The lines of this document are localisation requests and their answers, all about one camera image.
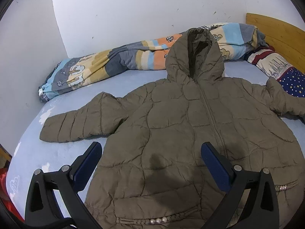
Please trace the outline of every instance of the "bed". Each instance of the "bed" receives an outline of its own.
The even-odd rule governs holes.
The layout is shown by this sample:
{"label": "bed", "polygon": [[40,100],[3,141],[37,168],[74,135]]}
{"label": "bed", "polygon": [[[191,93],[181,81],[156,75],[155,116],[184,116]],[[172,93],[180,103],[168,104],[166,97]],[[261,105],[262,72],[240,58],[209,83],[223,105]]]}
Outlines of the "bed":
{"label": "bed", "polygon": [[[262,71],[244,60],[225,62],[223,75],[244,78],[251,83],[261,85],[266,84],[268,80]],[[166,76],[165,70],[128,70],[107,80],[57,96],[46,103],[21,137],[7,174],[7,191],[21,216],[24,217],[27,191],[34,170],[39,168],[44,172],[57,171],[63,165],[71,164],[78,155],[83,154],[91,142],[98,141],[103,147],[106,143],[106,138],[85,139],[64,144],[43,142],[39,139],[39,134],[46,118],[78,109],[102,91],[121,97],[145,83],[166,78]],[[284,117],[282,120],[293,131],[305,155],[305,124],[294,117]],[[82,201],[86,198],[90,181],[86,188],[79,192]],[[55,195],[63,215],[69,216],[59,192]]]}

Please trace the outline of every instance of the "wooden bed frame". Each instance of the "wooden bed frame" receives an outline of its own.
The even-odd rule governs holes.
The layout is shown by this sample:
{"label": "wooden bed frame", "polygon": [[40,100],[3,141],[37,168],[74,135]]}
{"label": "wooden bed frame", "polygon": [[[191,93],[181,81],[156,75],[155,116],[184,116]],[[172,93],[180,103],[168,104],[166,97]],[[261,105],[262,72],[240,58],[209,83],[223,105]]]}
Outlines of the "wooden bed frame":
{"label": "wooden bed frame", "polygon": [[4,149],[4,147],[0,144],[0,156],[4,157],[7,161],[12,160],[12,156]]}
{"label": "wooden bed frame", "polygon": [[268,16],[246,15],[246,23],[266,35],[266,42],[290,64],[305,73],[305,32],[289,23]]}

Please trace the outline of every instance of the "pillow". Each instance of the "pillow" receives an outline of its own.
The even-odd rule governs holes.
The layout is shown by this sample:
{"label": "pillow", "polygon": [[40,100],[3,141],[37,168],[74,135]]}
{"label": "pillow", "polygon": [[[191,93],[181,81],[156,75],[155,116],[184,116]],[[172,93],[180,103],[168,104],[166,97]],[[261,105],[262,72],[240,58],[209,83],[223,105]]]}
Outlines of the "pillow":
{"label": "pillow", "polygon": [[305,75],[276,53],[272,46],[259,47],[245,54],[244,60],[256,65],[268,77],[275,78],[288,94],[305,97]]}

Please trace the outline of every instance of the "olive green puffer jacket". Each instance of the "olive green puffer jacket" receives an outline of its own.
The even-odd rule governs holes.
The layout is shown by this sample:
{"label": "olive green puffer jacket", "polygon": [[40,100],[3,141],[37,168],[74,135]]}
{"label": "olive green puffer jacket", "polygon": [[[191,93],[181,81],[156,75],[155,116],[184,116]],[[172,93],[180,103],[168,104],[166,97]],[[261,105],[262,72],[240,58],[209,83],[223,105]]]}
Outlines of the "olive green puffer jacket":
{"label": "olive green puffer jacket", "polygon": [[222,77],[219,46],[205,29],[176,41],[166,70],[167,79],[123,98],[102,92],[45,122],[44,141],[109,136],[86,198],[91,214],[104,229],[201,228],[224,196],[200,156],[209,141],[232,164],[270,170],[283,228],[303,200],[305,161],[278,115],[304,118],[305,98],[287,94],[273,78],[260,86]]}

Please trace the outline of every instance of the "red object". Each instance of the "red object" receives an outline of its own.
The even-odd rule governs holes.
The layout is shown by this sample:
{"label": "red object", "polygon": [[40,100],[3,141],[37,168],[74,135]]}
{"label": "red object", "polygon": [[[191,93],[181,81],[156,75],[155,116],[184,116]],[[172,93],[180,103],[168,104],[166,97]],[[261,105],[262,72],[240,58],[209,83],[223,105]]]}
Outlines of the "red object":
{"label": "red object", "polygon": [[12,203],[9,194],[6,190],[6,175],[7,175],[7,168],[0,169],[0,198],[2,199],[3,204],[12,214],[14,214],[19,220],[24,222],[24,219],[21,217],[17,209],[15,208],[14,204]]}

